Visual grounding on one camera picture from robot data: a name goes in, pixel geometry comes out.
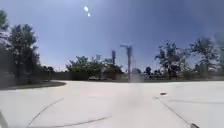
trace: tree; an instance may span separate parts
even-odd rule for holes
[[[208,74],[210,68],[215,68],[214,62],[218,59],[217,50],[214,43],[208,38],[198,39],[194,44],[190,45],[191,52],[200,55],[200,72],[205,76]]]
[[[159,47],[159,54],[155,59],[159,59],[160,65],[168,70],[169,78],[177,77],[177,71],[180,68],[173,68],[179,66],[181,57],[179,56],[180,49],[176,47],[175,43],[167,42],[164,46]]]
[[[9,22],[7,20],[7,14],[3,10],[0,10],[0,43],[2,43],[1,41],[7,38],[5,32],[7,31],[8,27]]]
[[[12,71],[12,54],[0,43],[0,71]]]
[[[121,66],[118,66],[114,63],[113,57],[112,59],[105,59],[103,61],[103,64],[104,64],[103,74],[107,78],[115,80],[117,75],[123,74]]]
[[[36,37],[33,28],[29,25],[15,25],[11,29],[7,48],[13,56],[13,74],[17,79],[21,76],[29,79],[35,75],[35,69],[39,64],[35,43]]]
[[[146,67],[145,68],[145,73],[147,73],[148,75],[151,74],[152,69],[150,67]]]
[[[70,64],[66,65],[70,73],[70,77],[73,80],[87,80],[89,78],[89,62],[87,57],[76,57],[77,61],[70,61]]]
[[[141,74],[141,70],[139,68],[133,68],[132,69],[132,74]]]

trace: concrete pavement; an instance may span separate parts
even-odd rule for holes
[[[189,123],[207,126],[201,119],[203,116],[209,121],[209,116],[202,114],[206,110],[204,107],[177,102],[184,98],[189,100],[188,97],[200,97],[201,93],[190,93],[194,90],[190,88],[194,87],[191,85],[199,83],[207,89],[210,87],[207,84],[209,82],[129,84],[66,81],[66,85],[61,87],[0,91],[0,109],[11,128],[28,127],[41,110],[57,100],[60,101],[40,113],[29,127],[188,128],[189,125],[163,105],[162,101]],[[219,89],[224,88],[222,82],[213,83]],[[161,92],[167,92],[168,95],[161,97]]]

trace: light pole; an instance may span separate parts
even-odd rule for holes
[[[127,50],[128,55],[128,82],[130,82],[131,78],[131,56],[132,56],[132,46],[128,45],[120,45],[120,47],[124,47]]]

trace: blue sky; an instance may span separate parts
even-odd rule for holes
[[[223,0],[0,0],[11,26],[30,24],[42,64],[65,69],[76,56],[109,58],[126,68],[133,45],[136,66],[158,68],[154,56],[165,40],[187,47],[202,36],[223,34]],[[88,17],[84,7],[91,14]]]

